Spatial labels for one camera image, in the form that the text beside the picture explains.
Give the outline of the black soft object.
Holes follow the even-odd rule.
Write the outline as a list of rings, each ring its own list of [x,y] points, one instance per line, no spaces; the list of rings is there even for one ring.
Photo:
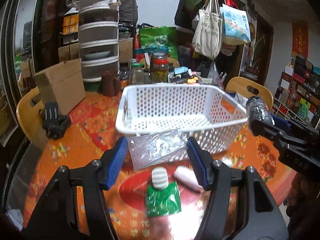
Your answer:
[[[246,111],[250,126],[253,124],[253,121],[264,121],[270,125],[274,125],[272,114],[267,109],[262,97],[258,95],[250,97],[246,102]]]

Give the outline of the pink white towel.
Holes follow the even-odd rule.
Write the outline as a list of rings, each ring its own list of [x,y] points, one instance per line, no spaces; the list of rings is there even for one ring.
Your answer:
[[[186,166],[178,166],[174,172],[174,178],[195,192],[202,192],[194,171]]]

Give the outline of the clear plastic bag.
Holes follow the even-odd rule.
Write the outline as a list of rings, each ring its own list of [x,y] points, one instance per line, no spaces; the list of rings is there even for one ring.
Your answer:
[[[178,129],[127,139],[135,171],[187,159],[187,136]]]

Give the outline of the white ridged soft toy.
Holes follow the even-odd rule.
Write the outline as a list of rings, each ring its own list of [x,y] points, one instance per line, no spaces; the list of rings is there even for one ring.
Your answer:
[[[169,186],[169,177],[167,169],[164,167],[156,167],[151,172],[151,180],[153,187],[157,190],[164,190]]]

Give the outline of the green plastic snack packet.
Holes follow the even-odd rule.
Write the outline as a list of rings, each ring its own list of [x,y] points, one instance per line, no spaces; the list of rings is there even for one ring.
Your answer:
[[[163,190],[148,185],[146,192],[146,209],[149,217],[164,217],[182,211],[180,191],[176,181],[169,183]]]

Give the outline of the shelf of boxes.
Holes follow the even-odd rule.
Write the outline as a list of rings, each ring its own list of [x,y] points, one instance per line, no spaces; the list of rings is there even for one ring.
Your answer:
[[[319,68],[297,55],[281,73],[271,112],[319,129]]]

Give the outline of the right wooden chair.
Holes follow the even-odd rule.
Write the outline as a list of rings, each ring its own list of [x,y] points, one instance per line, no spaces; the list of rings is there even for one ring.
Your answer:
[[[268,109],[272,109],[273,96],[271,91],[252,80],[246,79],[244,77],[233,77],[227,83],[225,91],[236,92],[244,96],[245,98],[250,98],[252,96],[258,95],[263,99]]]

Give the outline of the wooden chair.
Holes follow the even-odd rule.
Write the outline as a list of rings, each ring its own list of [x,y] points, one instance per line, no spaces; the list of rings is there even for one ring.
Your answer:
[[[48,141],[46,132],[42,128],[43,110],[44,104],[38,87],[31,89],[21,98],[16,110],[17,120],[23,133],[35,147],[41,150],[45,148]]]
[[[173,64],[173,67],[174,67],[174,68],[180,67],[180,63],[179,63],[176,59],[174,59],[174,58],[172,58],[172,57],[169,57],[169,58],[168,58],[168,61],[169,61],[169,63],[172,63],[172,64]],[[144,64],[144,66],[146,66],[146,61],[145,61],[145,59],[140,60],[140,63],[142,63],[142,64]]]
[[[246,79],[244,77],[233,77],[227,83],[225,91],[236,92],[244,96],[245,98],[250,98],[252,96],[258,95],[263,99],[268,109],[272,109],[273,96],[271,91],[252,80]]]

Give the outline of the white perforated plastic basket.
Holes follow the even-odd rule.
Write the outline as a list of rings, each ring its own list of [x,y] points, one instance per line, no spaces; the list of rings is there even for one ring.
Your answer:
[[[246,122],[245,108],[216,86],[131,85],[121,96],[116,130],[129,138],[178,129],[215,154],[229,148]]]

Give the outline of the brown ceramic mug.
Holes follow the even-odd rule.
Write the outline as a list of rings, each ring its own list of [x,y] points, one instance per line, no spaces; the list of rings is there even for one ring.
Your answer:
[[[102,77],[103,95],[104,96],[116,96],[120,91],[120,81],[117,73],[106,72]]]

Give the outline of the small amber jar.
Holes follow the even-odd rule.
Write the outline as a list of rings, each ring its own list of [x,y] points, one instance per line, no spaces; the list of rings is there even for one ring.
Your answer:
[[[123,91],[126,86],[130,84],[130,75],[127,71],[119,73],[120,90]]]

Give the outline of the brown cardboard box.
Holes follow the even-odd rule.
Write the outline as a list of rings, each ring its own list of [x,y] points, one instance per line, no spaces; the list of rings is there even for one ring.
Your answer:
[[[57,102],[59,113],[67,115],[86,96],[81,61],[60,62],[33,76],[43,103]]]

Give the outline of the left wooden chair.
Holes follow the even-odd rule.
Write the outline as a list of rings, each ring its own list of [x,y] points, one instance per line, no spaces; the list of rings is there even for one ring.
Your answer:
[[[45,148],[48,141],[46,132],[42,128],[43,110],[44,104],[38,87],[31,89],[21,98],[16,110],[17,120],[23,133],[35,147],[41,150]]]

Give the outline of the green lid glass jar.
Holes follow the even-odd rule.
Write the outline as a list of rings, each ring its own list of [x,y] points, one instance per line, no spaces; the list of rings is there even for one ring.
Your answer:
[[[130,71],[131,71],[131,84],[132,85],[140,85],[144,82],[144,72],[143,72],[144,64],[142,63],[131,63]]]

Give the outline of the beige canvas tote bag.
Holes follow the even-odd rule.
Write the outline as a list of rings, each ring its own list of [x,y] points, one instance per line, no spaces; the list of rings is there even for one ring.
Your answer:
[[[209,0],[204,9],[199,10],[199,21],[191,43],[193,49],[215,60],[222,46],[222,18],[218,0]]]

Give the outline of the blue illustrated tote bag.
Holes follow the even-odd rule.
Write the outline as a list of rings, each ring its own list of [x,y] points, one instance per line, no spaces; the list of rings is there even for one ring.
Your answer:
[[[225,4],[220,8],[222,23],[223,43],[238,46],[251,42],[251,32],[247,12]]]

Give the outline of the far wooden chair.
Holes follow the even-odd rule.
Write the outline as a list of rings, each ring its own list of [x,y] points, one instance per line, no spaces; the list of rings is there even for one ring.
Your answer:
[[[176,59],[174,59],[174,58],[172,58],[172,57],[169,57],[169,58],[168,58],[168,61],[169,61],[169,63],[172,63],[172,64],[173,64],[173,67],[174,67],[174,68],[180,67],[180,63],[179,63]],[[144,66],[146,66],[146,61],[145,61],[145,59],[140,60],[140,63],[142,63],[142,64],[144,64]]]

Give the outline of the red lid pickle jar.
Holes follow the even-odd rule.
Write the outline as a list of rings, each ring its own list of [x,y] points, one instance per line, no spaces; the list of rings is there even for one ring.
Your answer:
[[[169,60],[165,53],[155,52],[151,57],[152,78],[154,83],[167,83]]]

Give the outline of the green shopping bag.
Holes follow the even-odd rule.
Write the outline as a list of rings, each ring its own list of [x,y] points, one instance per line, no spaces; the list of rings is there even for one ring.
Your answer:
[[[170,57],[178,59],[175,27],[150,27],[139,30],[140,48],[167,47]]]

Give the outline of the tiered mesh food cover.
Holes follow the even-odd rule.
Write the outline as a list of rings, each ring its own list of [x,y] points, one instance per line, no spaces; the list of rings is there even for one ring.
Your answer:
[[[79,56],[85,81],[119,72],[120,0],[80,0]]]

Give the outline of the red wall scroll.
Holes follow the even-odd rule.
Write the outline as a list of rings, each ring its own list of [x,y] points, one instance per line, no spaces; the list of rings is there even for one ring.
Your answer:
[[[309,54],[309,29],[307,22],[292,22],[292,51],[307,58]]]

